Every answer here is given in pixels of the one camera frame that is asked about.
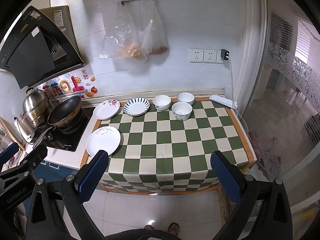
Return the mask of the plastic bag red contents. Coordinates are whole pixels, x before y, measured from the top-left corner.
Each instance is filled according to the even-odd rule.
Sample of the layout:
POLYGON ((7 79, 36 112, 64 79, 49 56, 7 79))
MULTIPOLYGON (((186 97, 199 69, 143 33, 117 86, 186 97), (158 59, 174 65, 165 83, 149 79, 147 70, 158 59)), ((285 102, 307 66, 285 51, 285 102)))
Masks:
POLYGON ((168 52, 169 47, 156 1, 146 1, 144 9, 145 28, 142 31, 142 50, 149 56, 164 54, 168 52))

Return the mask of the sandalled foot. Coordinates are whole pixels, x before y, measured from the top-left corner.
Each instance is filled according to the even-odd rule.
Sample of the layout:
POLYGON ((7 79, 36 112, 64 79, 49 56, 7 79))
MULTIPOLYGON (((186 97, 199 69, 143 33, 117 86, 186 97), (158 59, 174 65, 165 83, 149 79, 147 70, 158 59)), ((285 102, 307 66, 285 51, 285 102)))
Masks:
POLYGON ((169 227, 168 227, 169 234, 178 236, 179 232, 180 232, 180 226, 177 223, 173 222, 169 225, 169 227))

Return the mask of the glass sliding door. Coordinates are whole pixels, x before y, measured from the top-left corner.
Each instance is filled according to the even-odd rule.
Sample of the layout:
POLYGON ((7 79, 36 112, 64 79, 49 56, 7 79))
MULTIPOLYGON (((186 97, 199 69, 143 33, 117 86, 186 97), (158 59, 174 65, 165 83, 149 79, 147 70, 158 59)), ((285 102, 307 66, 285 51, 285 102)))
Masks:
POLYGON ((245 121, 257 167, 291 205, 319 195, 319 32, 294 0, 266 0, 257 83, 245 121))

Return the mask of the white bowl pink pattern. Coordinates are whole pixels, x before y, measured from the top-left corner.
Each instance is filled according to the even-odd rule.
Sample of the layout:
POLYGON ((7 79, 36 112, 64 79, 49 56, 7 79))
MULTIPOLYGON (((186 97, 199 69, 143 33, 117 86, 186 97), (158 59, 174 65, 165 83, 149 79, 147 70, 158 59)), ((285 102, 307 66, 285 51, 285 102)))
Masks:
POLYGON ((158 95, 155 98, 153 98, 152 103, 155 109, 159 111, 165 111, 171 105, 171 98, 167 95, 158 95))

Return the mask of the white bowl dark rim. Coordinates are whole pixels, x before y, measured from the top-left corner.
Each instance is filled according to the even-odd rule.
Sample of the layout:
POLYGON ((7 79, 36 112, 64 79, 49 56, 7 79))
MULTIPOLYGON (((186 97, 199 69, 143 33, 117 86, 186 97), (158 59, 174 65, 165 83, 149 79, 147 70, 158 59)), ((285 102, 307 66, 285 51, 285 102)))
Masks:
POLYGON ((192 106, 195 101, 195 96, 189 92, 181 92, 177 95, 177 100, 179 102, 188 103, 192 106))

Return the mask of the black induction cooktop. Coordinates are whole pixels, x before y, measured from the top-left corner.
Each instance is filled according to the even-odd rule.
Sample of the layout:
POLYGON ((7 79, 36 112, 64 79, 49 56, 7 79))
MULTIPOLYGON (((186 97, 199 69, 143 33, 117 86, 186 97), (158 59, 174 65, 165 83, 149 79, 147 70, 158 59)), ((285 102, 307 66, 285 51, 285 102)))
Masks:
POLYGON ((83 108, 73 120, 73 124, 70 124, 66 128, 49 130, 40 144, 58 150, 75 152, 93 115, 93 110, 94 107, 83 108))

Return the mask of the white plate pink flowers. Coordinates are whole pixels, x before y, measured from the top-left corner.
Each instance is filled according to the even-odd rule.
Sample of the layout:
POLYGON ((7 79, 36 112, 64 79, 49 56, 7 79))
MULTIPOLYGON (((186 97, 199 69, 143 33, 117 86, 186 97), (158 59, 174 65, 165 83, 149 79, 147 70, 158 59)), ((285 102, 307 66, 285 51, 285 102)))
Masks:
POLYGON ((119 109, 120 103, 118 100, 106 100, 95 107, 93 116, 101 121, 108 120, 115 116, 118 113, 119 109))

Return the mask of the white bowl blue pattern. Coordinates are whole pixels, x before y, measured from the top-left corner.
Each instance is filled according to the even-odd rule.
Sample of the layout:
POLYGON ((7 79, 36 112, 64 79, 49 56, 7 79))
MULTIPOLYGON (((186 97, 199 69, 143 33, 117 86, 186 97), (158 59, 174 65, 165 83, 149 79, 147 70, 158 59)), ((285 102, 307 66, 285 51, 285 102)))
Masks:
POLYGON ((179 121, 187 120, 190 117, 192 111, 192 106, 186 102, 176 102, 172 105, 173 115, 179 121))

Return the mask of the white plate blue stripes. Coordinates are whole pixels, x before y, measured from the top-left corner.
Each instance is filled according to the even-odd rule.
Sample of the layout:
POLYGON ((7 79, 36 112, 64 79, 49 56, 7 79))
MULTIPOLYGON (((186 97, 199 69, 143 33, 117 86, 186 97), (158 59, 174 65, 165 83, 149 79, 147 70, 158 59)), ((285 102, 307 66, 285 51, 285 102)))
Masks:
POLYGON ((150 102, 146 98, 133 98, 123 106, 123 112, 129 116, 140 116, 148 111, 150 102))

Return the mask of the colourful wall stickers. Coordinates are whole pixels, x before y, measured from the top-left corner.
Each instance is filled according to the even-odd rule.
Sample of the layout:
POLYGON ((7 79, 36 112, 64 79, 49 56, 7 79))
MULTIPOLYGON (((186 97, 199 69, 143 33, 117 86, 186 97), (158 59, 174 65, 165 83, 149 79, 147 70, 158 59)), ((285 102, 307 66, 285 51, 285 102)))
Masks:
POLYGON ((89 67, 80 68, 62 74, 38 86, 54 106, 72 96, 80 96, 81 100, 96 98, 101 95, 100 82, 89 67))

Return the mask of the green white checkered tablecloth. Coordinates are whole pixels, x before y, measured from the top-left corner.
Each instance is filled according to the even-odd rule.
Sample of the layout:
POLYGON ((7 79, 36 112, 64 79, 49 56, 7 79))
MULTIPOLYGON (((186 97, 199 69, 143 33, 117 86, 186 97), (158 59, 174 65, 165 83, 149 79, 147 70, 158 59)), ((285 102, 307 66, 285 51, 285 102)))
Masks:
POLYGON ((188 120, 179 121, 172 110, 151 106, 137 117, 123 112, 95 128, 111 126, 121 135, 100 186, 106 191, 182 193, 217 188, 210 165, 219 150, 245 171, 256 161, 248 136, 233 110, 207 98, 198 98, 188 120))

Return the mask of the plain white plate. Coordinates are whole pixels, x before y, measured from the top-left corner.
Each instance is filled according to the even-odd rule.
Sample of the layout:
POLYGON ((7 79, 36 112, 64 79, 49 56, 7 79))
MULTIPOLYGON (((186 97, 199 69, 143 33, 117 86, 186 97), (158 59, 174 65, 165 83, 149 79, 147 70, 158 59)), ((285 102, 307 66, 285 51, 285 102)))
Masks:
POLYGON ((104 126, 95 130, 87 139, 86 151, 90 156, 95 156, 100 150, 112 155, 120 145, 121 136, 118 129, 104 126))

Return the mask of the black power adapter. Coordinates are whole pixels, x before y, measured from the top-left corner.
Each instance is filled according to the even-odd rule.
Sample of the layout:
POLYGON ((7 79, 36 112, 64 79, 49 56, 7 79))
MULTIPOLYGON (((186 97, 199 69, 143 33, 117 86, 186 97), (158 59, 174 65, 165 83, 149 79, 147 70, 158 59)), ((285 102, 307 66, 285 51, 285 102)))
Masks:
POLYGON ((230 52, 226 49, 221 49, 220 57, 222 61, 228 61, 230 58, 230 52))

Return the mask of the black frying pan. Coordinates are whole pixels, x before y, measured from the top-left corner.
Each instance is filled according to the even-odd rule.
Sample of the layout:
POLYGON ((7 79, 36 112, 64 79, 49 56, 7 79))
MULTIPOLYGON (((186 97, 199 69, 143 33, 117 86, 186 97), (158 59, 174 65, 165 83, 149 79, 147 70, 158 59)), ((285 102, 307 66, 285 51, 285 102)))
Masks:
POLYGON ((78 115, 81 109, 81 97, 79 95, 71 96, 58 104, 47 119, 48 128, 44 130, 33 144, 35 149, 44 139, 46 134, 52 129, 68 126, 78 115))

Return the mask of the white folded cloth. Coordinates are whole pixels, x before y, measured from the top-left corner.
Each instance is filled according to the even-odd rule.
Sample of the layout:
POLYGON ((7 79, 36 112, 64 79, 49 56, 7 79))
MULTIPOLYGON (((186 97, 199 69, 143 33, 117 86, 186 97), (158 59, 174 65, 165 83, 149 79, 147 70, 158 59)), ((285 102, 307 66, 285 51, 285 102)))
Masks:
POLYGON ((238 107, 238 103, 236 101, 224 98, 223 96, 219 96, 217 94, 213 94, 209 98, 210 98, 210 100, 212 100, 214 102, 217 102, 221 105, 227 106, 232 109, 237 109, 237 107, 238 107))

